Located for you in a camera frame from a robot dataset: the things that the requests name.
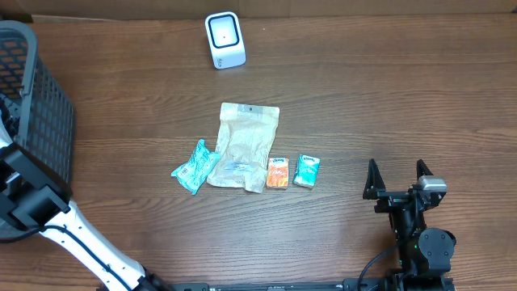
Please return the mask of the teal Kleenex tissue pack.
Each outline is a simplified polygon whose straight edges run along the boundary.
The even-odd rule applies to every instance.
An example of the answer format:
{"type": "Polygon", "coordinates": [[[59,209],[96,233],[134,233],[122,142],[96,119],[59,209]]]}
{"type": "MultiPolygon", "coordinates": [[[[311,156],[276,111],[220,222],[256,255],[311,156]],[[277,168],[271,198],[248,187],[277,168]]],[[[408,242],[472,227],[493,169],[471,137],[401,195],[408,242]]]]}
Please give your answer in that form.
{"type": "Polygon", "coordinates": [[[293,183],[305,188],[313,188],[317,181],[320,159],[301,154],[297,160],[293,183]]]}

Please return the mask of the orange snack packet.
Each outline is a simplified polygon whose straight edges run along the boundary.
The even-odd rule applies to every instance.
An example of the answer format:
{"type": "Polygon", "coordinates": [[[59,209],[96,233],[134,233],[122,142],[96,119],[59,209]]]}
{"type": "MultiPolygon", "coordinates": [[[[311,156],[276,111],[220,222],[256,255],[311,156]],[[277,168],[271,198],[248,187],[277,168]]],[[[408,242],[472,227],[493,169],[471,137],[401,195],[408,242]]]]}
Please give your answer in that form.
{"type": "Polygon", "coordinates": [[[289,184],[289,160],[287,158],[269,158],[267,164],[268,188],[286,189],[289,184]]]}

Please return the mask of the teal snack packet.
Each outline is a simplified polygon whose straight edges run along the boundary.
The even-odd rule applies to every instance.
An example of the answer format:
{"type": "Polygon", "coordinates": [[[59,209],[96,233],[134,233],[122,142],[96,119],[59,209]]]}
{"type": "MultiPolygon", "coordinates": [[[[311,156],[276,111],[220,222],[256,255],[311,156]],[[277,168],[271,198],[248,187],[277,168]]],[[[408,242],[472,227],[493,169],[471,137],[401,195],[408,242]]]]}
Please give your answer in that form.
{"type": "Polygon", "coordinates": [[[194,196],[220,158],[219,153],[211,152],[205,146],[205,140],[200,139],[189,160],[172,171],[171,176],[194,196]]]}

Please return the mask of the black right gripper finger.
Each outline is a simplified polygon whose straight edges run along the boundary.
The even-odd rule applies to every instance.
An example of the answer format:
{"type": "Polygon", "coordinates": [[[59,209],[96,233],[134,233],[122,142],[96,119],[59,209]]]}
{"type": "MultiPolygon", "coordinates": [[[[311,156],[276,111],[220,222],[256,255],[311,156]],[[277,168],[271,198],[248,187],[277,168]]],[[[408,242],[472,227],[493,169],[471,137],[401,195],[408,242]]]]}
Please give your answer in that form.
{"type": "Polygon", "coordinates": [[[426,163],[419,159],[416,164],[417,179],[420,179],[424,175],[433,175],[431,170],[427,167],[426,163]]]}
{"type": "Polygon", "coordinates": [[[368,175],[363,192],[364,200],[377,200],[381,193],[386,192],[384,180],[374,158],[368,162],[368,175]]]}

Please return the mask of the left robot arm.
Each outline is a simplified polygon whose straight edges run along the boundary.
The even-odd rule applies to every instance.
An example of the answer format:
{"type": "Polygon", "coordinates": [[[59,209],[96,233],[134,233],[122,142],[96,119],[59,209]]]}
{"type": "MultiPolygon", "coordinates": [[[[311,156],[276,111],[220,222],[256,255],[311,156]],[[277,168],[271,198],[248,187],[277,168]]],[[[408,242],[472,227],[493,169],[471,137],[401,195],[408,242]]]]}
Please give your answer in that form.
{"type": "Polygon", "coordinates": [[[69,185],[51,168],[11,139],[14,123],[1,102],[1,220],[20,235],[54,241],[103,282],[105,290],[171,290],[172,287],[114,247],[71,199],[69,185]]]}

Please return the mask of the beige paper pouch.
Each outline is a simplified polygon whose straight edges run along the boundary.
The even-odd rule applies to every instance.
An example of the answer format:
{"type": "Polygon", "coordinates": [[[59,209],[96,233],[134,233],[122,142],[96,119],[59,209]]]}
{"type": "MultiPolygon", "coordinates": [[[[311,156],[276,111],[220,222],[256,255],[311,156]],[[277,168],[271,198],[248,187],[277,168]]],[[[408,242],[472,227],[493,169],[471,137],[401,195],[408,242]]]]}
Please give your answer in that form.
{"type": "Polygon", "coordinates": [[[214,187],[262,192],[279,119],[278,107],[223,103],[215,149],[220,160],[207,182],[214,187]]]}

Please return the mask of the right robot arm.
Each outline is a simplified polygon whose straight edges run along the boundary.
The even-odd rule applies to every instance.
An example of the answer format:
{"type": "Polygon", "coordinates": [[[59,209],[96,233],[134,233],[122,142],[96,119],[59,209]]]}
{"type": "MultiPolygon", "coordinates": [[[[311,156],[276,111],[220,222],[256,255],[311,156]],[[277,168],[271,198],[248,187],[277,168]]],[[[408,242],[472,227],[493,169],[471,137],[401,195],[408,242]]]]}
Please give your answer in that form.
{"type": "Polygon", "coordinates": [[[431,173],[423,160],[417,161],[416,170],[416,183],[405,191],[390,192],[376,161],[371,159],[363,198],[376,202],[376,213],[389,215],[403,272],[437,277],[451,270],[456,237],[449,231],[427,227],[424,213],[439,206],[448,186],[445,179],[431,173]]]}

